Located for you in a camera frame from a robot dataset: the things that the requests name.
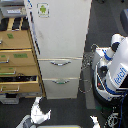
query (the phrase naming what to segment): drawer front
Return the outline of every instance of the drawer front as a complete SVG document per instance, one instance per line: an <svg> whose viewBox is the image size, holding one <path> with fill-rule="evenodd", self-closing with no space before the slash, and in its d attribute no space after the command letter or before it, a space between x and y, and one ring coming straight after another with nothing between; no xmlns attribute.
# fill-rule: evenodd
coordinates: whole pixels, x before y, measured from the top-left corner
<svg viewBox="0 0 128 128"><path fill-rule="evenodd" d="M1 82L0 83L0 94L2 93L27 93L27 92L39 92L39 82Z"/></svg>
<svg viewBox="0 0 128 128"><path fill-rule="evenodd" d="M31 48L26 30L0 32L0 42L0 49Z"/></svg>
<svg viewBox="0 0 128 128"><path fill-rule="evenodd" d="M0 66L35 65L32 50L1 50Z"/></svg>
<svg viewBox="0 0 128 128"><path fill-rule="evenodd" d="M82 59L38 61L42 78L80 77Z"/></svg>
<svg viewBox="0 0 128 128"><path fill-rule="evenodd" d="M9 76L35 76L38 75L36 65L20 67L0 67L0 77Z"/></svg>
<svg viewBox="0 0 128 128"><path fill-rule="evenodd" d="M44 79L48 99L77 98L79 79Z"/></svg>

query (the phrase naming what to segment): refrigerator door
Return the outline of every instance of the refrigerator door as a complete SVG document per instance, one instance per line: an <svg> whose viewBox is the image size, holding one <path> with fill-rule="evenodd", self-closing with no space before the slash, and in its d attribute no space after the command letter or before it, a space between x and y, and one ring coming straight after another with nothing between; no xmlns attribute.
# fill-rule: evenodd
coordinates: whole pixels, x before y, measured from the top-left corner
<svg viewBox="0 0 128 128"><path fill-rule="evenodd" d="M91 0L31 0L25 6L39 59L83 55Z"/></svg>

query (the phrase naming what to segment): white refrigerator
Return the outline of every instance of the white refrigerator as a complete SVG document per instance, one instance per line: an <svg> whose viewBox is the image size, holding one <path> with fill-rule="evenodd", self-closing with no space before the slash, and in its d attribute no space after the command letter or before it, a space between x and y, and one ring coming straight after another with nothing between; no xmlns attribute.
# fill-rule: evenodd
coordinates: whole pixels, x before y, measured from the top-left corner
<svg viewBox="0 0 128 128"><path fill-rule="evenodd" d="M24 0L47 99L77 98L92 0Z"/></svg>

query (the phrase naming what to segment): wooden cabinet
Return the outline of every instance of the wooden cabinet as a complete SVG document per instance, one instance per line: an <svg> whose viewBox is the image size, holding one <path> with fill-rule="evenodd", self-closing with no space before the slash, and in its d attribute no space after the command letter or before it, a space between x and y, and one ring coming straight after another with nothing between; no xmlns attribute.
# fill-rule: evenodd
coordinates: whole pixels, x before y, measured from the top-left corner
<svg viewBox="0 0 128 128"><path fill-rule="evenodd" d="M18 97L45 96L41 74L28 30L12 31L14 18L10 18L6 31L0 31L0 101L2 95Z"/></svg>

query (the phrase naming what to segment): dark floor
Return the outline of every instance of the dark floor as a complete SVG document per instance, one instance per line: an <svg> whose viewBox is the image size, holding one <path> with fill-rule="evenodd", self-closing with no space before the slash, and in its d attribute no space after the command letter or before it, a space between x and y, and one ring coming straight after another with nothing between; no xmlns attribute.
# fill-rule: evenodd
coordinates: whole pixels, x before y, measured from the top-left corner
<svg viewBox="0 0 128 128"><path fill-rule="evenodd" d="M93 0L91 17L89 22L89 32L86 40L85 52L91 51L91 45L110 46L111 37L115 33L126 36L120 23L120 12L128 8L128 1L125 0L105 0L100 4L100 0ZM88 79L88 72L84 70L82 79ZM86 82L80 81L81 88L86 88ZM91 115L98 117L101 128L105 119L100 110L92 109L90 94L83 94L79 91L77 99L68 100L46 100L40 102L40 107L44 113L51 109L51 119L41 125L79 125L83 128L92 128ZM34 99L20 99L18 105L3 105L0 103L0 128L15 128L25 115L30 115Z"/></svg>

